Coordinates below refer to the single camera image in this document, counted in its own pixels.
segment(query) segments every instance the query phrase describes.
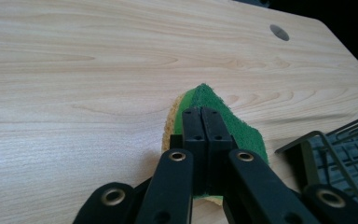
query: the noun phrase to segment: wooden table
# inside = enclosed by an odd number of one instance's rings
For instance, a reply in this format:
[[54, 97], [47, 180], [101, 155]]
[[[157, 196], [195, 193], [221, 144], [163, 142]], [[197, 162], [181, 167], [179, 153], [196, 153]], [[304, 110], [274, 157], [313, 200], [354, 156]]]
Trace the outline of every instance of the wooden table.
[[[313, 19], [228, 0], [0, 1], [0, 223], [70, 223], [101, 185], [150, 177], [172, 102], [203, 82], [292, 188], [274, 149], [358, 118], [358, 61]], [[227, 223], [214, 203], [193, 212]]]

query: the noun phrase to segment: dark background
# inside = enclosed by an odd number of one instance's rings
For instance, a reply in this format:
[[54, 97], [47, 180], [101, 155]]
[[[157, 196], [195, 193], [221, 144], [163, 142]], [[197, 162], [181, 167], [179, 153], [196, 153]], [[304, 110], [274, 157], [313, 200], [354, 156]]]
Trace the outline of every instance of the dark background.
[[322, 21], [358, 60], [358, 1], [237, 0]]

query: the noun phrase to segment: wood grain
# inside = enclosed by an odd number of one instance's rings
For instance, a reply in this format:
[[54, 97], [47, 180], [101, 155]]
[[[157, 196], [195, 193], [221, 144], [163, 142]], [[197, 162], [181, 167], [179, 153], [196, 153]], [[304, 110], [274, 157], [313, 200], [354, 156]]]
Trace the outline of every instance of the wood grain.
[[[0, 1], [0, 223], [71, 223], [101, 185], [150, 177], [173, 100], [203, 82], [292, 188], [274, 149], [358, 118], [358, 61], [313, 19], [227, 0]], [[193, 221], [227, 223], [205, 201]]]

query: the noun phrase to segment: scouring pad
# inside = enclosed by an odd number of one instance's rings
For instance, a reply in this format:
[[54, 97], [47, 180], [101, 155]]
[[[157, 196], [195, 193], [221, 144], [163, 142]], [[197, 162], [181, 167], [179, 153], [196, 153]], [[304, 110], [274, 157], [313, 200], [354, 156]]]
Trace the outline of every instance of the scouring pad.
[[[170, 148], [171, 134], [182, 134], [182, 112], [190, 107], [210, 107], [220, 112], [228, 131], [234, 136], [239, 148], [256, 152], [268, 162], [266, 147], [260, 132], [238, 119], [230, 108], [217, 96], [207, 84], [201, 84], [197, 88], [180, 95], [174, 101], [165, 124], [162, 138], [162, 150]], [[209, 197], [210, 201], [221, 204], [221, 198]]]

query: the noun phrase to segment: round hole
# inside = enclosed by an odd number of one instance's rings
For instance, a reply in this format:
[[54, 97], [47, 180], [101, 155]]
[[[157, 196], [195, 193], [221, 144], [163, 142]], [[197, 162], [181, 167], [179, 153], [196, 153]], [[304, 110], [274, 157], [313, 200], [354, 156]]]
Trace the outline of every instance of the round hole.
[[277, 25], [271, 24], [269, 29], [281, 40], [288, 41], [290, 39], [289, 34], [287, 34], [286, 31]]
[[289, 213], [284, 216], [284, 221], [289, 224], [301, 224], [302, 220], [297, 214]]
[[114, 206], [123, 202], [126, 193], [122, 189], [108, 189], [103, 193], [101, 201], [107, 206]]
[[318, 196], [319, 200], [331, 207], [345, 207], [345, 201], [339, 195], [329, 189], [319, 189], [316, 192], [316, 195]]
[[165, 224], [165, 223], [169, 223], [171, 219], [171, 215], [168, 212], [162, 211], [162, 212], [158, 212], [155, 215], [154, 221], [157, 224]]
[[173, 152], [170, 154], [170, 159], [173, 161], [183, 161], [186, 158], [186, 154], [182, 152]]
[[255, 157], [247, 152], [240, 152], [237, 154], [238, 159], [242, 161], [252, 161]]

